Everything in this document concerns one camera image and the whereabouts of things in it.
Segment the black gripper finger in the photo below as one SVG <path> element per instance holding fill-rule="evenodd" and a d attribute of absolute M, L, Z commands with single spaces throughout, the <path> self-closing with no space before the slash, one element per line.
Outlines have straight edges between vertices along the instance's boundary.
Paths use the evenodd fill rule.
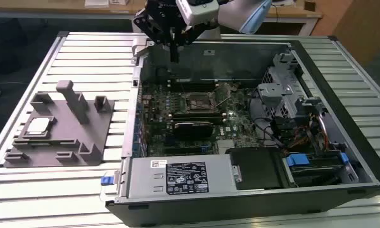
<path fill-rule="evenodd" d="M 178 48 L 189 45 L 196 39 L 194 28 L 186 30 L 185 23 L 174 24 L 174 62 L 178 62 Z"/>
<path fill-rule="evenodd" d="M 170 62 L 174 62 L 174 40 L 170 27 L 161 27 L 149 16 L 146 9 L 142 9 L 134 16 L 134 25 L 146 34 L 154 44 L 162 44 L 169 51 Z"/>

